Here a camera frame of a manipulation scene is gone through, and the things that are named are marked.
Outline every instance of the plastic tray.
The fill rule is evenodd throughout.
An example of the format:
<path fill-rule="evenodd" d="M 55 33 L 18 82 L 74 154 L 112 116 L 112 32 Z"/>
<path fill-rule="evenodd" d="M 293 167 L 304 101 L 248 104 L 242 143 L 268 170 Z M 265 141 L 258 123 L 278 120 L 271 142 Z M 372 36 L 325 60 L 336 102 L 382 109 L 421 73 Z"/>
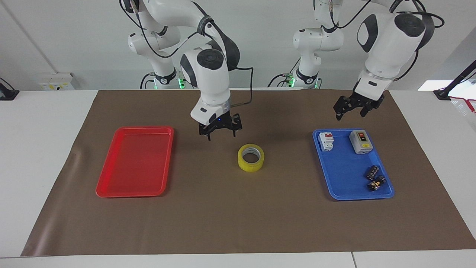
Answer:
<path fill-rule="evenodd" d="M 159 196 L 167 185 L 174 130 L 169 126 L 122 127 L 112 138 L 96 194 Z"/>
<path fill-rule="evenodd" d="M 391 198 L 395 194 L 392 182 L 378 156 L 370 134 L 367 133 L 370 142 L 374 145 L 370 153 L 358 155 L 352 147 L 349 135 L 352 131 L 359 129 L 318 129 L 312 134 L 329 193 L 333 198 L 341 201 Z M 334 148 L 329 152 L 321 151 L 318 141 L 321 132 L 331 132 L 334 136 Z M 387 182 L 377 191 L 370 191 L 367 188 L 370 181 L 366 175 L 372 165 L 380 168 L 377 175 L 383 175 L 387 179 Z"/>

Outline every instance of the blue tray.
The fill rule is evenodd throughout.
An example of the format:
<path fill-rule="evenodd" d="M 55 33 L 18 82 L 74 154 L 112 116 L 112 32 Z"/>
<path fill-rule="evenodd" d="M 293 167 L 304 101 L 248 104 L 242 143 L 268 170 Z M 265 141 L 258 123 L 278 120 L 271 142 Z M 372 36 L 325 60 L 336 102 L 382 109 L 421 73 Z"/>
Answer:
<path fill-rule="evenodd" d="M 322 171 L 326 178 L 330 195 L 337 200 L 367 200 L 391 198 L 395 194 L 384 165 L 374 149 L 366 155 L 358 155 L 349 139 L 349 135 L 360 128 L 318 129 L 312 134 L 317 154 L 321 161 Z M 318 141 L 319 133 L 332 132 L 334 148 L 330 152 L 322 152 Z M 370 191 L 366 178 L 372 165 L 380 168 L 377 175 L 383 175 L 387 181 L 377 191 Z"/>

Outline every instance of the red cable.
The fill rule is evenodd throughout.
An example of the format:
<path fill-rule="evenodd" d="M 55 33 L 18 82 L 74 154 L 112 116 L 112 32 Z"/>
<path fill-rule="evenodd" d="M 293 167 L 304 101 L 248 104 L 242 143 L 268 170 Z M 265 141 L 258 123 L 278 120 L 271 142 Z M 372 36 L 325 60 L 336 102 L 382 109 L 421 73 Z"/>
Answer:
<path fill-rule="evenodd" d="M 459 99 L 459 100 L 463 100 L 465 101 L 466 105 L 468 105 L 469 109 L 471 110 L 472 113 L 476 113 L 475 111 L 475 108 L 473 107 L 473 105 L 470 103 L 470 101 L 476 101 L 476 100 L 467 100 L 465 98 L 458 98 L 458 97 L 452 97 L 452 96 L 449 96 L 450 98 L 452 99 Z"/>

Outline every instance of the gray switch box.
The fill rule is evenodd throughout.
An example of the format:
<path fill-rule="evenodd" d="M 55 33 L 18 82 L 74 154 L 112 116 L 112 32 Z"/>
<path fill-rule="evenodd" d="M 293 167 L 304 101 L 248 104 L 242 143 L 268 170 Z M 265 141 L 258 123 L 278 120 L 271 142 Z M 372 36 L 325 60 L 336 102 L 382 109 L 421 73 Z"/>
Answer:
<path fill-rule="evenodd" d="M 365 130 L 354 130 L 350 133 L 349 138 L 358 155 L 368 154 L 374 149 Z"/>

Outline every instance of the red tray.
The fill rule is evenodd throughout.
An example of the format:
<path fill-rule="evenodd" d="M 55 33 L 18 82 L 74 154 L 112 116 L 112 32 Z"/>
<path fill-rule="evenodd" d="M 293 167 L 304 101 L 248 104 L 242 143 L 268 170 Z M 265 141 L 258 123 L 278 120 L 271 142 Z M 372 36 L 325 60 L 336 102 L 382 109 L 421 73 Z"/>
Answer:
<path fill-rule="evenodd" d="M 99 177 L 99 197 L 159 196 L 169 173 L 174 129 L 169 126 L 122 127 L 112 138 Z"/>

